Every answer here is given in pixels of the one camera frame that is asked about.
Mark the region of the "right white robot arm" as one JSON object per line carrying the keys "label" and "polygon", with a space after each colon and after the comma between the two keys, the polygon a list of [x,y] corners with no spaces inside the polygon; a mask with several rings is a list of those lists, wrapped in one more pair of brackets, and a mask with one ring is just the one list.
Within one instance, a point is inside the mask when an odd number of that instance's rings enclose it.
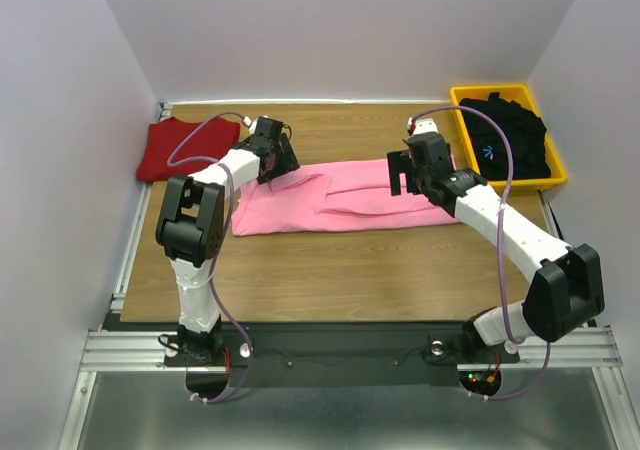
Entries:
{"label": "right white robot arm", "polygon": [[523,300],[503,298],[465,323],[460,348],[466,357],[482,360],[496,345],[532,336],[554,343],[604,311],[601,261],[591,246],[550,235],[503,203],[486,179],[454,169],[449,159],[438,177],[416,168],[408,151],[388,153],[387,165],[393,195],[424,195],[494,244],[498,260],[510,260],[529,284]]}

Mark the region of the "pink t shirt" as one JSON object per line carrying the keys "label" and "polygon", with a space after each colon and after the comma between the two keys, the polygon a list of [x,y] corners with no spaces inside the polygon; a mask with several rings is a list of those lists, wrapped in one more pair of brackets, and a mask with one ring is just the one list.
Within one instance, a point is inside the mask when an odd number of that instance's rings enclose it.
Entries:
{"label": "pink t shirt", "polygon": [[291,232],[354,232],[455,224],[422,195],[392,196],[387,161],[303,165],[241,188],[236,237]]}

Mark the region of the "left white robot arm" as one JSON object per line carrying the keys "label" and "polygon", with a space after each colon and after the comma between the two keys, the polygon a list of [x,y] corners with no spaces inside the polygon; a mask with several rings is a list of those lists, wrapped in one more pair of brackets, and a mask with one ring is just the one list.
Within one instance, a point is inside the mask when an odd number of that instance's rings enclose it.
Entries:
{"label": "left white robot arm", "polygon": [[175,175],[166,185],[155,236],[174,272],[180,316],[176,340],[162,344],[168,351],[210,364],[223,347],[221,310],[211,284],[235,191],[297,170],[299,162],[287,132],[274,138],[253,134],[220,160],[194,156],[183,161],[208,167],[201,176]]}

